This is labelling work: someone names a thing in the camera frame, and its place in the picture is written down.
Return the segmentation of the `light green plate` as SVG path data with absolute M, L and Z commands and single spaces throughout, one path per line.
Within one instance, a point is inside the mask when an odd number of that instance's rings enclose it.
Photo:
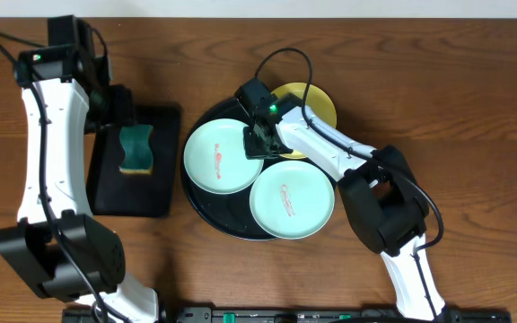
M 206 122 L 190 135 L 183 165 L 197 187 L 209 193 L 229 195 L 255 181 L 264 162 L 246 157 L 243 142 L 246 126 L 236 119 L 219 118 Z
M 250 211 L 272 236 L 298 240 L 328 222 L 335 191 L 318 167 L 305 161 L 281 161 L 262 171 L 250 191 Z

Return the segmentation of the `green yellow sponge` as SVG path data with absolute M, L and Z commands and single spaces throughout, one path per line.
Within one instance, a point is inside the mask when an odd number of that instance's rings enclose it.
M 150 146 L 153 132 L 151 125 L 137 124 L 122 127 L 119 141 L 124 152 L 119 171 L 129 175 L 150 175 L 153 171 L 154 157 Z

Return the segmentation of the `light green plate front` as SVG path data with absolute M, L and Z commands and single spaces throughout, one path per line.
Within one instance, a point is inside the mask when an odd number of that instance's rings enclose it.
M 305 161 L 281 161 L 262 171 L 250 191 L 250 211 L 272 236 L 298 240 L 328 222 L 335 191 L 318 167 Z

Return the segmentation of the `yellow plate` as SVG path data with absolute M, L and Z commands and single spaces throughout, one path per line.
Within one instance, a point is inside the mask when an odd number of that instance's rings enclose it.
M 302 97 L 306 83 L 286 83 L 281 85 L 271 93 L 275 94 L 277 98 L 282 98 L 285 94 L 291 93 L 297 97 Z M 311 85 L 309 87 L 306 105 L 324 122 L 331 127 L 337 126 L 337 112 L 335 105 L 331 98 L 319 87 Z

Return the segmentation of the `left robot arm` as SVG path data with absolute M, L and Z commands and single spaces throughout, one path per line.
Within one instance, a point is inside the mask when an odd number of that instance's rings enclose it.
M 122 241 L 96 214 L 151 205 L 155 125 L 89 42 L 53 41 L 14 62 L 28 119 L 25 188 L 0 255 L 41 299 L 75 302 L 97 322 L 155 322 L 158 295 L 126 269 Z

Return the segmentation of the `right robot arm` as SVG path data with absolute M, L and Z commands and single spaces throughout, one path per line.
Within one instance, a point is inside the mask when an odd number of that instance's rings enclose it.
M 299 151 L 337 184 L 349 224 L 371 252 L 381 256 L 406 319 L 435 322 L 445 302 L 435 287 L 426 251 L 443 237 L 441 212 L 419 187 L 404 155 L 376 149 L 343 135 L 293 94 L 236 97 L 250 117 L 244 134 L 250 159 Z M 434 214 L 438 233 L 428 240 L 425 218 Z

